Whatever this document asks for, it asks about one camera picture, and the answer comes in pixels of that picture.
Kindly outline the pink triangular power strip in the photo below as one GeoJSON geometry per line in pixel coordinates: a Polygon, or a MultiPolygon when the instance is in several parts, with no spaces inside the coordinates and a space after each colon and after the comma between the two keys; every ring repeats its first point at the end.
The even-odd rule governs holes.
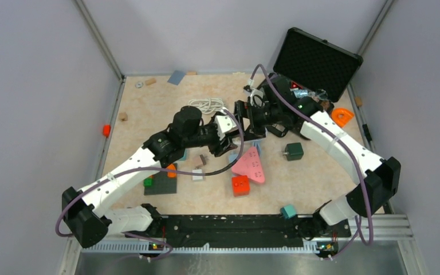
{"type": "Polygon", "coordinates": [[[265,184],[265,173],[256,147],[250,147],[231,168],[233,174],[245,175],[255,184],[265,184]]]}

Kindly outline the red cube socket adapter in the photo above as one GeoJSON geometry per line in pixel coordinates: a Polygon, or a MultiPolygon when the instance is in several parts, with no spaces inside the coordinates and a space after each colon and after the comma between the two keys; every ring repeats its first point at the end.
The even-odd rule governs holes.
{"type": "Polygon", "coordinates": [[[232,177],[231,186],[234,197],[242,197],[250,193],[249,178],[246,175],[232,177]]]}

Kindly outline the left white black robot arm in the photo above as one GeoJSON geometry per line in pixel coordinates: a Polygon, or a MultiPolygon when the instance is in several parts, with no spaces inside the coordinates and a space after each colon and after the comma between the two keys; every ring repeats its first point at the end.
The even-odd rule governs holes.
{"type": "Polygon", "coordinates": [[[77,190],[69,187],[61,195],[62,210],[55,225],[60,237],[75,238],[82,248],[99,243],[106,236],[122,231],[141,231],[148,237],[160,232],[161,222],[149,210],[127,210],[128,218],[110,211],[112,205],[143,180],[158,172],[169,172],[188,148],[208,147],[215,157],[237,146],[243,138],[242,118],[223,107],[208,123],[192,106],[178,111],[166,129],[151,135],[125,162],[108,175],[77,190]]]}

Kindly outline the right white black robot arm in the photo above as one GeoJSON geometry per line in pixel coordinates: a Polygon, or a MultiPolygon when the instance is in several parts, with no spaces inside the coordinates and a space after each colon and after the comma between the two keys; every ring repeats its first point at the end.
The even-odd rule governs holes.
{"type": "Polygon", "coordinates": [[[364,148],[350,137],[310,97],[300,103],[289,104],[276,89],[276,99],[302,121],[300,133],[316,142],[349,174],[356,187],[335,200],[328,201],[313,213],[313,229],[320,236],[328,236],[336,224],[354,218],[361,225],[367,218],[368,229],[374,226],[373,214],[391,199],[398,190],[400,162],[394,157],[383,159],[364,148]]]}

